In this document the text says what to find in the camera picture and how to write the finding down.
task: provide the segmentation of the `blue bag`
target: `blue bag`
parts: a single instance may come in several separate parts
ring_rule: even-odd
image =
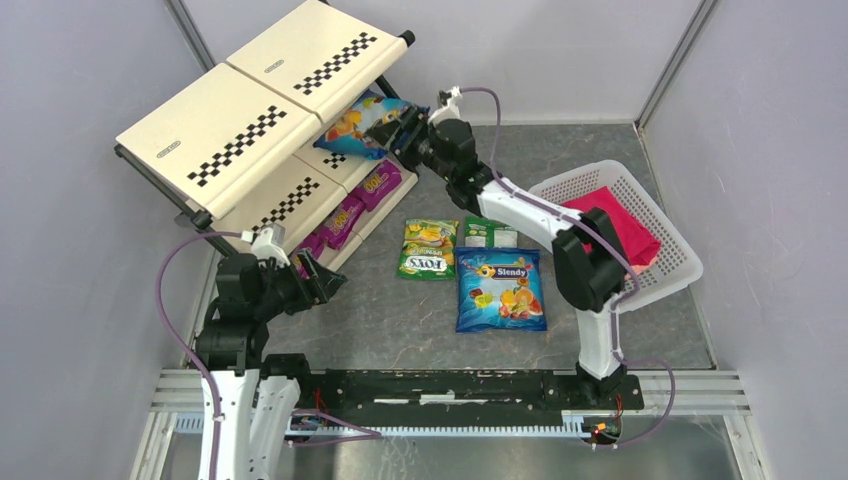
[[[334,153],[359,155],[371,160],[386,156],[386,150],[365,135],[374,125],[397,119],[412,104],[399,98],[386,98],[366,90],[313,146]]]
[[[457,332],[548,329],[542,307],[538,250],[459,247],[456,266]]]

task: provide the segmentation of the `green snack bag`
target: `green snack bag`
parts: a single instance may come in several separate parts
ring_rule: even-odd
[[[515,248],[518,232],[509,225],[481,217],[465,217],[465,246]]]
[[[455,278],[453,248],[457,227],[456,220],[407,220],[398,276],[419,280]]]

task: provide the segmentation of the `snack bag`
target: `snack bag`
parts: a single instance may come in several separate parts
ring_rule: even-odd
[[[458,226],[456,220],[407,220],[398,276],[423,280],[454,278],[453,248]]]
[[[481,217],[465,217],[465,246],[515,248],[518,232],[509,225]]]
[[[365,180],[353,189],[351,195],[362,200],[365,209],[369,212],[377,208],[377,205],[392,193],[392,190],[401,184],[400,169],[394,163],[384,160],[380,165],[365,177]]]
[[[326,242],[328,247],[338,250],[347,241],[353,232],[353,225],[364,211],[365,205],[358,198],[348,195],[318,230],[315,230],[315,234]]]
[[[386,150],[368,138],[365,132],[374,125],[385,125],[397,119],[411,105],[405,100],[386,98],[366,90],[313,146],[379,160],[386,156]]]
[[[303,278],[307,278],[306,270],[303,269],[303,266],[300,264],[300,258],[297,257],[297,252],[309,252],[312,255],[312,258],[318,260],[318,257],[321,256],[321,253],[324,251],[324,242],[315,235],[314,233],[310,233],[300,242],[300,245],[294,249],[294,252],[289,256],[289,260],[294,264],[295,268],[297,268],[298,273]]]
[[[456,257],[457,332],[548,329],[542,307],[538,250],[460,247]]]

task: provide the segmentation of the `white basket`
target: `white basket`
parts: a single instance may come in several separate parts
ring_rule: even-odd
[[[609,188],[619,203],[662,242],[657,262],[639,275],[639,294],[623,302],[620,311],[644,307],[701,278],[704,265],[692,247],[636,178],[614,160],[584,165],[549,178],[531,188],[530,193],[559,205],[601,187]],[[632,290],[633,281],[627,280],[625,288]]]

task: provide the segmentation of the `shelving unit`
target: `shelving unit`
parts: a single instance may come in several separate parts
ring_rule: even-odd
[[[116,153],[182,212],[198,232],[285,227],[291,252],[378,165],[312,147],[382,78],[414,36],[388,34],[318,0],[307,0],[117,137]],[[336,269],[417,181],[403,184],[360,220]],[[224,255],[249,251],[210,239]]]

